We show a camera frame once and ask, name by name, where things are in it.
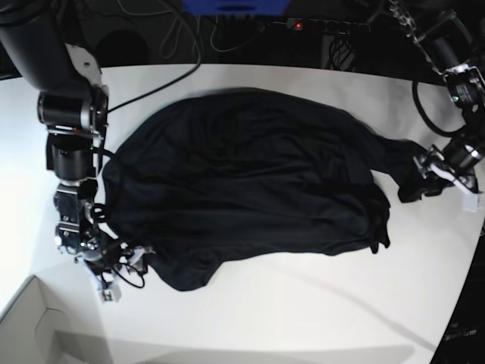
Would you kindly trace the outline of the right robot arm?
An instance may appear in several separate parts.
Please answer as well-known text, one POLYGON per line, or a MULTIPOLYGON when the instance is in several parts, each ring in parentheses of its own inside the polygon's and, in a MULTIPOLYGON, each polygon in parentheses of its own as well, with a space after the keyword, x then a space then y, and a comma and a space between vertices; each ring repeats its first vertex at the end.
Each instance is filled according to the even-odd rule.
POLYGON ((120 298, 123 274, 146 273, 142 247, 124 248, 99 225, 108 209, 95 202, 96 178, 108 126, 108 88, 97 61, 69 45, 50 10, 1 13, 1 42, 20 74, 39 91, 37 114, 46 126, 46 164, 59 180, 54 205, 59 214, 55 244, 89 272, 104 302, 120 298))

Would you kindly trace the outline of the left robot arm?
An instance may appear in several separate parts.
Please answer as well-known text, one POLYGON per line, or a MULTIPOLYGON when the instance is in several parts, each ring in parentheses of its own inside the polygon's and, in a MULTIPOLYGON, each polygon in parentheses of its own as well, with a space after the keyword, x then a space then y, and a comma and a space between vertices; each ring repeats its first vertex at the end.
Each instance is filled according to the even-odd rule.
POLYGON ((426 115, 418 96, 418 82, 411 93, 418 114, 436 134, 449 139, 439 149, 431 146, 413 158, 414 168, 399 188, 402 202, 422 196, 438 196, 447 187, 464 194, 479 191, 475 166, 484 158, 484 60, 472 35, 453 10, 419 19, 404 1, 391 1, 393 17, 405 35, 421 51, 433 71, 442 77, 455 107, 462 112, 464 125, 444 131, 426 115))

